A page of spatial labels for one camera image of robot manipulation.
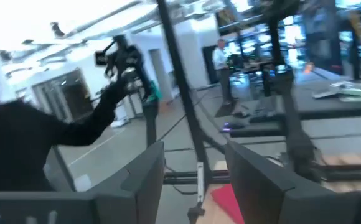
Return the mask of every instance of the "desk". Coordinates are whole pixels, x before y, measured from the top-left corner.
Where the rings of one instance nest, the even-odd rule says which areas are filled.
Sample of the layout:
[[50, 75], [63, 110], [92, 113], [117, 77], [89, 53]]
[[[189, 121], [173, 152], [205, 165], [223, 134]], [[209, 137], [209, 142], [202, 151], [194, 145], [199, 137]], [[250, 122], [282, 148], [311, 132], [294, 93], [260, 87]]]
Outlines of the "desk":
[[[326, 80], [324, 82], [314, 82], [294, 87], [293, 96], [301, 120], [361, 116], [361, 103], [341, 102], [338, 98], [314, 99], [312, 97], [313, 92], [325, 90], [330, 83], [334, 83], [334, 81]], [[250, 122], [260, 123], [283, 119], [285, 111], [283, 108], [283, 100], [280, 96], [276, 97], [274, 108], [276, 112], [275, 115], [267, 116], [264, 113], [256, 114], [251, 117]]]
[[[356, 163], [361, 161], [361, 157], [355, 154], [342, 155], [340, 157], [328, 156], [324, 160], [331, 164], [337, 164], [335, 161], [343, 161], [345, 163]], [[226, 170], [226, 161], [218, 161], [215, 164], [214, 170]], [[361, 182], [334, 182], [323, 183], [324, 187], [335, 192], [350, 192], [354, 190], [361, 190]], [[222, 187], [222, 184], [210, 185], [205, 194], [205, 199], [202, 208], [205, 209], [205, 215], [197, 219], [196, 224], [234, 224], [233, 220], [213, 201], [211, 192]]]

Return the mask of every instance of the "green object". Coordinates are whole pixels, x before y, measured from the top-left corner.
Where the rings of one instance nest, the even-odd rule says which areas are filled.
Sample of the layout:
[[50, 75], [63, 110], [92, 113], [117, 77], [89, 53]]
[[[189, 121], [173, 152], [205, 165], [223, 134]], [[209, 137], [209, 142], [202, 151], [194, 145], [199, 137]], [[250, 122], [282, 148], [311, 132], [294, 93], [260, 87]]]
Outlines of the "green object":
[[161, 95], [160, 91], [158, 90], [155, 82], [152, 81], [152, 80], [150, 81], [150, 88], [152, 88], [154, 94], [150, 95], [148, 97], [147, 101], [152, 101], [152, 100], [155, 100], [155, 99], [160, 100], [162, 98], [162, 95]]

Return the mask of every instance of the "floor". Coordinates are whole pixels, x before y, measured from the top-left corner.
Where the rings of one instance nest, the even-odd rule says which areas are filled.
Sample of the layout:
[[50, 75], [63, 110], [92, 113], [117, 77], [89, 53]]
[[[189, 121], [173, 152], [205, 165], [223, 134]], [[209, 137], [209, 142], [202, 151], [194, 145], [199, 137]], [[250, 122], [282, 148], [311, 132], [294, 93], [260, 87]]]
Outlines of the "floor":
[[[300, 73], [296, 82], [305, 83], [314, 80], [322, 80], [322, 78], [314, 73]], [[234, 95], [240, 98], [236, 110], [241, 108], [240, 105], [254, 107], [254, 102], [248, 101], [248, 90], [245, 85], [235, 86], [233, 91]], [[209, 115], [213, 116], [222, 102], [220, 95], [219, 87], [197, 92], [197, 97], [202, 100], [195, 106], [195, 111], [205, 132], [219, 143], [225, 144], [225, 136], [222, 136], [211, 122], [221, 126], [225, 121], [234, 118], [207, 118], [203, 112], [203, 109], [206, 109]], [[158, 116], [157, 136], [163, 136], [173, 125], [174, 128], [162, 139], [167, 151], [167, 164], [176, 171], [196, 170], [195, 153], [191, 150], [193, 144], [180, 99], [174, 100], [166, 111]], [[324, 154], [361, 151], [361, 118], [304, 121], [303, 126]], [[247, 144], [251, 150], [266, 156], [276, 156], [285, 150], [285, 144], [281, 140], [282, 137], [232, 139]], [[107, 129], [91, 147], [61, 147], [60, 152], [76, 182], [84, 185], [79, 188], [85, 190], [122, 168], [145, 150], [145, 145], [144, 121], [135, 120], [123, 128]], [[215, 149], [207, 148], [207, 154], [212, 167], [216, 161], [224, 160], [224, 156]], [[185, 191], [196, 190], [195, 185], [183, 185], [179, 188]], [[187, 211], [190, 207], [194, 207], [196, 202], [196, 196], [181, 195], [172, 186], [165, 185], [162, 189], [157, 224], [188, 223]]]

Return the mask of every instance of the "hand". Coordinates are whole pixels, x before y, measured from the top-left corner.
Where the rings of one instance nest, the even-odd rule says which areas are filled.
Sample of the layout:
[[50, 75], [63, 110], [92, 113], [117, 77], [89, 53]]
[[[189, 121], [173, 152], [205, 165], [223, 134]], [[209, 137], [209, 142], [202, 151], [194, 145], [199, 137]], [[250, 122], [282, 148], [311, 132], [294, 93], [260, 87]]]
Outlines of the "hand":
[[110, 102], [113, 106], [116, 105], [128, 94], [127, 84], [128, 82], [125, 78], [120, 78], [116, 82], [110, 83], [101, 94], [101, 100]]

